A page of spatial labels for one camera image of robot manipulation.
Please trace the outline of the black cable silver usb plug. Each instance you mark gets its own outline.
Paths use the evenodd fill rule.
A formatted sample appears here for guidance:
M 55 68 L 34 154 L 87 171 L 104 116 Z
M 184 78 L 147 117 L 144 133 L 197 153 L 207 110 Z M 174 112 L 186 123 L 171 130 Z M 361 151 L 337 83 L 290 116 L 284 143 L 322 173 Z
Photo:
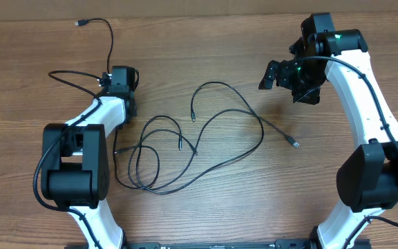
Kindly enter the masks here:
M 108 29 L 110 30 L 110 34 L 111 34 L 111 46 L 110 46 L 110 50 L 108 52 L 107 59 L 106 59 L 106 72 L 110 73 L 112 75 L 111 86 L 108 91 L 101 90 L 101 92 L 99 92 L 97 95 L 98 95 L 98 97 L 101 96 L 101 97 L 105 97 L 105 98 L 107 98 L 107 97 L 117 98 L 118 100 L 121 99 L 121 101 L 122 101 L 121 103 L 123 105 L 123 107 L 121 107 L 121 109 L 120 109 L 121 111 L 119 113 L 120 114 L 119 117 L 123 118 L 123 122 L 121 122 L 115 126 L 115 137 L 114 137 L 114 141 L 113 141 L 113 164 L 114 164 L 114 168 L 115 168 L 115 178 L 118 183 L 120 183 L 121 185 L 123 185 L 124 187 L 127 187 L 129 189 L 153 191 L 151 188 L 157 181 L 158 175 L 160 172 L 160 157 L 154 148 L 146 146 L 146 145 L 142 145 L 142 142 L 144 142 L 144 132 L 145 132 L 146 127 L 151 122 L 153 122 L 155 119 L 169 118 L 169 117 L 168 116 L 156 116 L 156 117 L 150 119 L 145 124 L 145 126 L 142 130 L 141 136 L 140 136 L 140 141 L 138 142 L 137 145 L 116 150 L 117 149 L 116 142 L 117 142 L 117 135 L 118 135 L 119 128 L 121 128 L 124 123 L 130 122 L 131 118 L 137 115 L 136 114 L 136 105 L 135 105 L 135 100 L 134 100 L 134 91 L 136 90 L 136 88 L 138 86 L 138 83 L 140 80 L 140 75 L 139 75 L 139 71 L 137 69 L 130 67 L 130 66 L 113 66 L 112 72 L 110 71 L 110 58 L 111 58 L 111 53 L 113 51 L 113 46 L 114 46 L 114 34 L 113 34 L 113 29 L 112 29 L 110 23 L 106 19 L 103 19 L 103 18 L 80 19 L 75 22 L 75 26 L 85 26 L 86 24 L 88 24 L 92 21 L 105 22 L 106 25 L 108 26 Z M 88 76 L 95 77 L 98 79 L 98 81 L 101 79 L 100 77 L 94 76 L 94 75 L 88 75 Z M 139 161 L 140 161 L 142 148 L 152 150 L 157 158 L 156 175 L 155 175 L 154 179 L 152 180 L 152 182 L 150 182 L 148 185 L 145 185 L 140 180 L 140 177 L 139 177 Z M 130 180 L 131 184 L 134 185 L 134 187 L 123 184 L 123 182 L 117 177 L 116 155 L 120 154 L 122 152 L 125 152 L 125 151 L 129 151 L 129 150 L 133 150 L 131 157 L 130 157 L 129 166 L 131 165 L 131 161 L 133 160 L 134 153 L 138 152 L 138 155 L 136 156 L 136 165 L 135 165 L 136 166 L 135 173 L 136 173 L 136 179 L 137 179 L 136 181 L 137 182 L 135 182 L 132 179 L 132 177 L 130 175 L 131 171 L 130 171 L 130 169 L 128 169 L 129 180 Z

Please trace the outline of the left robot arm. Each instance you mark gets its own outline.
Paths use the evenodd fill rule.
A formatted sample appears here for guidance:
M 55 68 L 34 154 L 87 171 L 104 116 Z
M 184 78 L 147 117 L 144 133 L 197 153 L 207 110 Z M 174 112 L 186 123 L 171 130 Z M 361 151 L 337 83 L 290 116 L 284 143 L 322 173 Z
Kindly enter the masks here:
M 110 168 L 106 139 L 136 115 L 138 70 L 114 66 L 98 79 L 92 104 L 65 123 L 43 132 L 42 156 L 33 192 L 45 208 L 70 214 L 86 237 L 86 248 L 128 248 L 106 200 Z

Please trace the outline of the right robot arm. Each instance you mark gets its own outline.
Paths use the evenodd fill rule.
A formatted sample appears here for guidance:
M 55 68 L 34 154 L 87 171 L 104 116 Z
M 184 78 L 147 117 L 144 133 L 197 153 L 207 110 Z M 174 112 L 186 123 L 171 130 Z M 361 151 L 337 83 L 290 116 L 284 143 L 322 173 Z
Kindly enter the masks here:
M 300 248 L 369 248 L 360 233 L 398 204 L 398 122 L 372 71 L 368 45 L 357 29 L 336 30 L 328 13 L 310 15 L 290 46 L 293 59 L 271 61 L 261 89 L 289 89 L 295 102 L 318 104 L 333 85 L 347 116 L 354 151 L 337 172 L 339 201 Z

